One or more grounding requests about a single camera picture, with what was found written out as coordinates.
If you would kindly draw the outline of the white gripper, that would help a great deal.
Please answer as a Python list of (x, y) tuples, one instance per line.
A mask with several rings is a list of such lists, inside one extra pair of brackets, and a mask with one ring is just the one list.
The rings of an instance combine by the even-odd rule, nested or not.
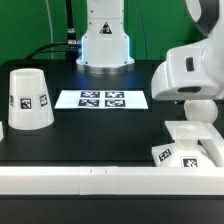
[(170, 49), (156, 69), (151, 92), (155, 100), (224, 100), (224, 68), (209, 51), (211, 38)]

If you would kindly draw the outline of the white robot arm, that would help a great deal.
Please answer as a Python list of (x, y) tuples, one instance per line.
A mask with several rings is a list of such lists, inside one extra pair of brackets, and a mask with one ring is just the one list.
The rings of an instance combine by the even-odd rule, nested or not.
[[(156, 100), (224, 99), (224, 0), (184, 0), (206, 36), (170, 49), (151, 80)], [(81, 39), (78, 68), (113, 74), (134, 64), (124, 32), (124, 0), (87, 0), (88, 27)]]

